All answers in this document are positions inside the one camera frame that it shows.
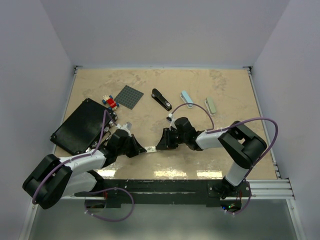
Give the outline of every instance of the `wooden tabletop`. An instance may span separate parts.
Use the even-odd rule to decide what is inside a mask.
[[[185,90],[194,103],[205,106],[206,97],[212,97],[216,114],[215,128],[227,127],[234,121],[258,117],[259,111],[248,73],[244,69],[79,69],[65,113],[67,119],[85,98],[102,104],[103,95],[114,98],[128,85],[144,93],[130,110],[120,105],[116,110],[117,122],[132,123],[131,133],[144,147],[156,146],[163,128],[169,127],[168,111],[151,98],[158,89],[172,104],[182,104],[181,91]],[[196,130],[211,127],[208,116],[198,107],[183,106],[174,114],[187,117]],[[266,140],[261,121],[246,124]],[[69,156],[59,147],[57,157]],[[115,163],[97,170],[105,179],[221,179],[229,171],[233,160],[224,148],[192,151],[186,145],[170,151],[146,153],[133,158],[119,156]],[[276,179],[270,154],[253,169],[249,179]]]

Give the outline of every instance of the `gray floor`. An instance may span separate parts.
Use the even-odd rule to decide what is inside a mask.
[[[130,205],[104,209],[124,216]],[[253,200],[235,217],[201,205],[136,205],[127,220],[105,222],[84,214],[84,201],[61,200],[37,211],[31,240],[294,240],[285,200]]]

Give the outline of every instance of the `light wood surface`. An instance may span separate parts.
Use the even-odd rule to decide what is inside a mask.
[[[158,144],[163,128],[169,127],[168,111],[151,98],[157,88],[172,104],[182,104],[180,92],[186,90],[194,103],[204,108],[206,97],[212,97],[216,107],[215,128],[227,127],[234,121],[258,117],[259,111],[251,82],[242,69],[79,69],[72,88],[65,119],[85,98],[101,103],[103,95],[115,98],[128,85],[144,93],[130,110],[120,105],[116,110],[118,123],[132,123],[131,132],[144,146]],[[175,117],[187,117],[196,130],[211,127],[208,116],[198,107],[183,106]],[[260,121],[247,124],[266,139]],[[56,149],[58,157],[69,156]],[[158,151],[127,158],[120,156],[112,165],[98,170],[106,179],[221,179],[233,163],[223,148],[192,151],[185,145],[171,151]],[[248,176],[249,179],[276,179],[270,154],[261,160]]]

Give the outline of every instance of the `metal frame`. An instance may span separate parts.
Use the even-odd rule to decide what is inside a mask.
[[[74,76],[73,76],[73,80],[72,83],[70,85],[70,89],[68,92],[68,98],[67,98],[67,103],[65,105],[65,109],[64,109],[64,115],[61,119],[61,122],[63,122],[63,119],[65,117],[65,113],[67,110],[67,106],[69,103],[69,99],[71,96],[71,92],[72,92],[72,88],[77,76],[77,71],[78,69],[82,68],[82,66],[76,66],[74,68]],[[259,110],[259,114],[261,116],[263,116],[262,114],[262,110],[260,107],[260,103],[257,97],[257,92],[254,86],[254,82],[253,82],[253,78],[251,75],[251,71],[249,67],[244,67],[244,69],[247,70],[248,72],[248,77],[250,79],[251,82],[251,86],[252,86],[252,90],[254,93],[254,97],[257,103],[257,107]],[[266,139],[267,139],[267,143],[270,144],[270,138],[269,138],[269,134],[266,128],[266,124],[264,123],[264,121],[262,121],[263,124],[263,128],[264,128],[264,132],[266,135]],[[155,150],[150,147],[150,149],[147,149],[148,153],[152,153],[155,152]],[[299,218],[299,214],[296,208],[296,203],[295,203],[295,197],[294,197],[294,193],[292,191],[292,187],[290,184],[289,179],[281,179],[280,173],[279,173],[279,168],[274,156],[274,152],[271,149],[270,151],[271,156],[272,156],[272,161],[273,161],[273,165],[274,165],[274,169],[276,172],[276,176],[278,179],[274,179],[274,180],[247,180],[250,183],[250,187],[251,187],[251,193],[252,193],[252,200],[286,200],[287,205],[288,205],[288,209],[290,212],[290,216],[291,216],[291,220],[295,229],[295,233],[297,236],[298,240],[305,240],[306,236],[302,227],[302,223],[301,220]],[[74,196],[74,195],[70,195],[70,196],[65,196],[62,199],[66,199],[66,200],[101,200],[104,199],[103,197],[99,197],[99,196],[90,196],[90,197],[84,197],[84,196]],[[235,197],[227,197],[225,199],[225,201],[231,201],[234,200]],[[34,206],[32,204],[32,202],[30,201],[29,204],[29,208],[26,214],[26,218],[22,227],[22,231],[21,234],[19,236],[19,240],[27,240],[30,236],[31,233],[31,229],[33,226],[33,222],[36,216],[36,212],[37,212],[38,206]]]

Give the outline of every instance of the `gray baseplate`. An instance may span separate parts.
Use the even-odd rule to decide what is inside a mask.
[[[140,98],[144,95],[143,92],[135,90],[134,88],[125,85],[125,87],[115,97],[115,101],[128,109],[133,109],[134,106],[139,102]]]

